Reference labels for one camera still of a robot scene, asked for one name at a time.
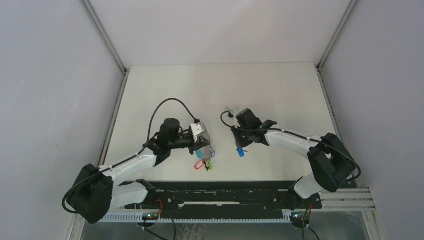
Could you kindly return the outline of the metal key organiser with rings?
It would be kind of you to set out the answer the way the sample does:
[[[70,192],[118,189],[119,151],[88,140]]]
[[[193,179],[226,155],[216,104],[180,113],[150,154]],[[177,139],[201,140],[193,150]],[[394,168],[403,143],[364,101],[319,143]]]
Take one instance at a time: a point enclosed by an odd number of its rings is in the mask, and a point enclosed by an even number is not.
[[[193,131],[195,141],[195,154],[199,159],[199,162],[194,166],[196,170],[205,167],[206,171],[211,171],[212,159],[216,155],[216,152],[212,146],[212,139],[207,131],[206,125],[200,121],[198,123],[191,124],[191,130]]]

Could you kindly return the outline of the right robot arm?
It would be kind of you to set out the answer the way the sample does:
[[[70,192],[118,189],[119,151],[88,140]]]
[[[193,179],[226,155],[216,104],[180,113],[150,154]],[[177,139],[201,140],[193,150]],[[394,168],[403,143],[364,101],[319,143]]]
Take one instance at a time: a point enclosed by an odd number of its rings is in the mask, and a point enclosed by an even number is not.
[[[336,192],[362,174],[361,167],[333,133],[321,137],[298,133],[273,120],[261,121],[249,108],[225,113],[233,120],[229,128],[239,151],[251,144],[261,144],[287,150],[309,162],[311,173],[299,178],[288,190],[289,203],[295,208],[302,208],[320,192]]]

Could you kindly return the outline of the red tagged key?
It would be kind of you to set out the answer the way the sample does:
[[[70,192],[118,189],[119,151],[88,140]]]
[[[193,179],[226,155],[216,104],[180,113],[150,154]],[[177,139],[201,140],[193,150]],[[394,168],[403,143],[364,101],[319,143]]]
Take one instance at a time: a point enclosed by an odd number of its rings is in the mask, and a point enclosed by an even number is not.
[[[201,160],[201,161],[199,161],[198,163],[196,163],[196,164],[195,164],[194,169],[195,169],[195,170],[199,170],[199,169],[201,169],[204,165],[205,165],[205,162]]]

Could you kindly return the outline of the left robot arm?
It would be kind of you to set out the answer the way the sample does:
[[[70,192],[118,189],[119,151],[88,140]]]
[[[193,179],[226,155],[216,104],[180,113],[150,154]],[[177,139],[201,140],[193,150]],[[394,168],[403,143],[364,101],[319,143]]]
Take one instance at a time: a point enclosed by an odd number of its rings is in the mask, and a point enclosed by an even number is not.
[[[157,196],[151,186],[141,180],[130,184],[126,182],[134,175],[163,163],[175,149],[188,149],[191,155],[197,154],[203,162],[215,156],[211,137],[203,122],[196,120],[188,129],[180,130],[179,120],[167,118],[140,152],[109,165],[84,166],[64,195],[63,208],[94,224],[109,211],[120,207],[131,204],[140,204],[145,209],[153,207]]]

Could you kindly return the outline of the key with blue tag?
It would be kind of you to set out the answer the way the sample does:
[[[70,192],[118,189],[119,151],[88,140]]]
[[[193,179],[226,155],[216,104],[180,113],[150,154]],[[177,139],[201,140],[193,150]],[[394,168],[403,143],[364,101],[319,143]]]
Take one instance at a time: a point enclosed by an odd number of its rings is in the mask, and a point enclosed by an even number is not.
[[[237,151],[237,153],[238,153],[238,155],[239,155],[240,157],[244,157],[244,156],[245,156],[245,151],[243,150],[243,148],[242,148],[242,147],[238,146],[238,147],[236,148],[236,151]]]

